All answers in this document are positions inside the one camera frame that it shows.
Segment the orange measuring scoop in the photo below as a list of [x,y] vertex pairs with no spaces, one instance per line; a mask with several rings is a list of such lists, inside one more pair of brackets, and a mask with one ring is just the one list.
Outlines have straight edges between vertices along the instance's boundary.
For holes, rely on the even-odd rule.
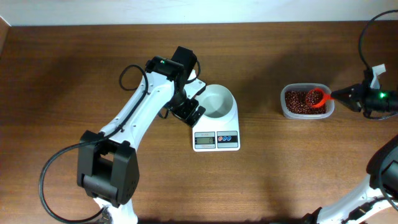
[[312,108],[321,108],[330,100],[333,100],[331,95],[326,94],[321,88],[312,89],[305,96],[306,104]]

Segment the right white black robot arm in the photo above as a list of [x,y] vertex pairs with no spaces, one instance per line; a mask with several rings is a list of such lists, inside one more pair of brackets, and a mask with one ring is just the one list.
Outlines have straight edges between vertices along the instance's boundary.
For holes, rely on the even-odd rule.
[[[364,80],[331,93],[331,97],[367,119],[373,111],[387,112],[387,119],[397,114],[397,92],[381,90],[378,76],[386,71],[377,65],[364,71]],[[320,207],[301,218],[300,223],[364,223],[369,217],[387,209],[397,209],[397,137],[385,143],[372,156],[364,180],[336,203]]]

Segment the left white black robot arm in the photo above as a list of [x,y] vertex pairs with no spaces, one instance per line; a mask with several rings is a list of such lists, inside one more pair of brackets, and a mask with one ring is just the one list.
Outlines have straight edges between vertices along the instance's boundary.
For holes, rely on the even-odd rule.
[[156,56],[118,115],[100,132],[86,131],[78,148],[77,184],[101,207],[94,223],[137,223],[131,197],[139,181],[137,148],[162,108],[194,127],[205,108],[194,95],[205,84],[190,78],[197,56],[177,47],[172,58]]

